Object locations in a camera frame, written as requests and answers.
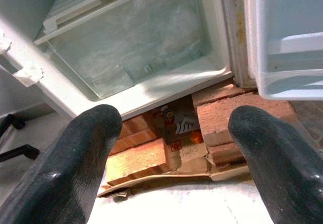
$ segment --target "open refrigerator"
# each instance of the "open refrigerator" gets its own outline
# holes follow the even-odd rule
[[[322,99],[323,0],[296,1],[0,0],[1,63],[71,118],[110,104],[126,120],[231,77]]]

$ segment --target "floor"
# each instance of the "floor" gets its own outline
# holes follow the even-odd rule
[[[323,103],[298,101],[293,102],[293,106],[300,120],[295,127],[313,148],[323,154]],[[67,123],[64,118],[52,113],[28,121],[22,130],[10,127],[0,138],[0,153],[23,144],[44,151]],[[24,156],[0,163],[0,205],[32,163]],[[272,223],[257,188],[234,182],[172,186],[137,194],[126,201],[97,198],[88,223],[106,220],[140,220],[141,223]]]

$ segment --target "red brick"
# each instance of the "red brick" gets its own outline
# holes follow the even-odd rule
[[[247,93],[197,107],[202,136],[207,146],[232,142],[228,133],[231,112],[241,105],[253,105],[273,116],[293,122],[295,112],[288,101],[266,100],[256,93]]]
[[[146,128],[151,128],[152,130],[154,130],[152,120],[148,114],[142,114],[140,116],[126,120],[122,122],[122,130],[119,135],[119,139],[142,131]]]
[[[209,147],[208,151],[209,154],[206,158],[213,165],[223,165],[225,163],[244,159],[242,152],[234,142],[216,147]]]
[[[242,89],[233,85],[233,80],[228,79],[208,88],[202,89],[192,94],[194,107],[206,103],[212,103],[224,98],[231,98],[246,92],[255,91],[255,89]]]
[[[155,134],[155,132],[150,128],[146,128],[140,132],[136,132],[132,135],[119,139],[116,142],[114,148],[111,150],[110,155],[127,150],[131,147],[140,145],[145,142],[153,141],[156,138],[157,135]]]
[[[106,162],[106,182],[114,186],[132,179],[162,174],[169,170],[164,140],[159,138],[109,156]]]

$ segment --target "tape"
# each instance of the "tape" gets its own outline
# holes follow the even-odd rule
[[[18,79],[23,85],[29,87],[44,77],[42,68],[35,65],[24,67],[18,72],[14,73],[13,76]]]
[[[0,31],[0,54],[5,53],[11,45],[11,41],[5,38],[5,35]]]

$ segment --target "rust stain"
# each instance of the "rust stain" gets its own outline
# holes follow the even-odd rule
[[[244,13],[242,11],[237,14],[237,36],[239,39],[239,44],[243,44],[246,41],[246,27],[244,20]]]

